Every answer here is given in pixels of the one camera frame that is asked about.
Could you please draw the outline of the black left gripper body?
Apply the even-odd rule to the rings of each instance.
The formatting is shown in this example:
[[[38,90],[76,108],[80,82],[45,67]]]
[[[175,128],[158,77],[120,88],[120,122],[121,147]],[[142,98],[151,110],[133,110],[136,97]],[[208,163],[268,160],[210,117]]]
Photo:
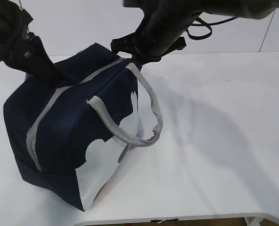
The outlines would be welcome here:
[[[4,58],[6,66],[26,73],[41,73],[45,70],[45,49],[39,36],[33,32],[29,39],[19,38]]]

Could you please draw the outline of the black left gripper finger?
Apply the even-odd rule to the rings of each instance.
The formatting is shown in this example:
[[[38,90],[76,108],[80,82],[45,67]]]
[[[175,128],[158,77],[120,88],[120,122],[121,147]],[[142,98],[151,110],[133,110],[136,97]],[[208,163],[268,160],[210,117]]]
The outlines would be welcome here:
[[[44,48],[27,51],[23,55],[25,72],[36,80],[56,86],[62,79],[62,73],[55,67]]]

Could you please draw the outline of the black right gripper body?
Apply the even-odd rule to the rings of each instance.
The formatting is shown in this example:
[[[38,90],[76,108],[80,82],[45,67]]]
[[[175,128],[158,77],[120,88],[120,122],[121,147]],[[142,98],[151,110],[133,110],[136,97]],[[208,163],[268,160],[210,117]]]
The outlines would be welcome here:
[[[176,22],[165,15],[144,16],[135,32],[111,41],[111,51],[129,53],[142,65],[159,62],[163,56],[186,47],[182,29],[174,25]]]

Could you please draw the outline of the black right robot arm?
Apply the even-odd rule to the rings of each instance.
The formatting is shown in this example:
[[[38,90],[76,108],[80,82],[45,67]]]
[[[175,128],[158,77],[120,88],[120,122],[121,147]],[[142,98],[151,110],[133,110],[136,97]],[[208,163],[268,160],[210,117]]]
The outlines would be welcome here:
[[[124,0],[125,8],[140,8],[144,17],[135,32],[113,39],[113,53],[125,52],[138,62],[158,62],[175,50],[186,47],[182,34],[204,22],[200,15],[263,19],[279,8],[279,0]]]

